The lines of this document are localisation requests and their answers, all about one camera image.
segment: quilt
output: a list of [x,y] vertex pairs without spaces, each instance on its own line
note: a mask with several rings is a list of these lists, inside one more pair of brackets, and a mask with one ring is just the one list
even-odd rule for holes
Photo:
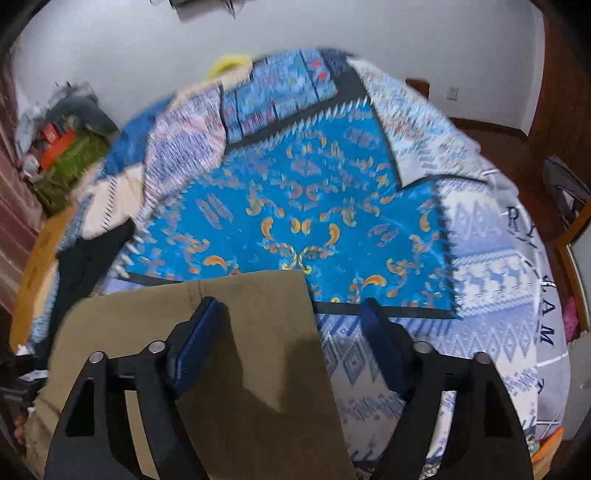
[[[205,100],[207,115],[194,121],[191,106]],[[135,218],[136,235],[115,259],[104,293],[302,270],[360,475],[379,460],[404,409],[361,332],[359,303],[368,297],[440,353],[490,354],[533,446],[541,292],[551,272],[517,188],[475,142],[402,82],[331,48],[264,57],[240,85],[209,85],[172,104],[188,112],[174,142],[161,134],[174,115],[155,105],[135,120],[137,138],[124,131],[134,152],[144,146],[144,159],[119,146],[96,180],[140,163],[158,172],[144,195],[160,192]],[[211,138],[217,156],[205,144]],[[61,248],[80,236],[91,192]],[[525,243],[511,209],[521,212],[521,229],[527,225]],[[47,318],[34,322],[32,349]],[[558,383],[543,380],[546,391]],[[423,476],[439,466],[453,408],[453,393],[445,393]]]

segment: electrical outlet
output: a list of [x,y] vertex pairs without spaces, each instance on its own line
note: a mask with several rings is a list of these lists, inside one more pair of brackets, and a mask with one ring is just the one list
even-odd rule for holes
[[449,90],[447,91],[445,98],[456,102],[457,101],[457,90],[458,90],[457,87],[449,87]]

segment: beige fabric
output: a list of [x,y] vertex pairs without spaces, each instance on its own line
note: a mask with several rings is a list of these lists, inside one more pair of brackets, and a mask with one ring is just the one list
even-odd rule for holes
[[82,238],[90,240],[136,217],[144,202],[144,165],[99,180],[87,192],[94,196],[84,216]]
[[[208,295],[227,305],[229,320],[196,385],[177,405],[212,480],[355,478],[298,271],[233,275],[81,301],[56,338],[49,382],[27,423],[27,458],[35,471],[44,469],[50,432],[90,353],[139,352],[165,339]],[[137,405],[131,403],[138,460],[146,474],[156,476]]]
[[235,70],[230,70],[213,80],[206,80],[204,82],[199,82],[195,85],[188,86],[177,93],[177,96],[172,102],[170,102],[168,109],[171,110],[178,107],[186,98],[190,97],[191,95],[195,95],[202,90],[205,90],[205,88],[211,85],[221,84],[224,91],[226,92],[234,90],[234,88],[236,88],[241,83],[248,81],[251,71],[252,65],[239,67]]

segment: clutter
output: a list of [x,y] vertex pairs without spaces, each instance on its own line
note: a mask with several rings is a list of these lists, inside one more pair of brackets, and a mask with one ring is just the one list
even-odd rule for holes
[[67,205],[71,189],[118,133],[88,83],[66,83],[46,108],[25,111],[15,132],[18,167],[48,215]]

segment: khaki cloth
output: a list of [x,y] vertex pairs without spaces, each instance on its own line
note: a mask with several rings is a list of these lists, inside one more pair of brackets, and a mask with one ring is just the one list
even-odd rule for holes
[[[44,470],[51,434],[82,365],[165,339],[204,296],[229,310],[196,385],[177,405],[193,446],[215,479],[339,479],[355,474],[343,440],[304,276],[241,274],[81,301],[64,320],[50,377],[27,422],[27,462]],[[141,418],[128,398],[142,471],[157,478]]]

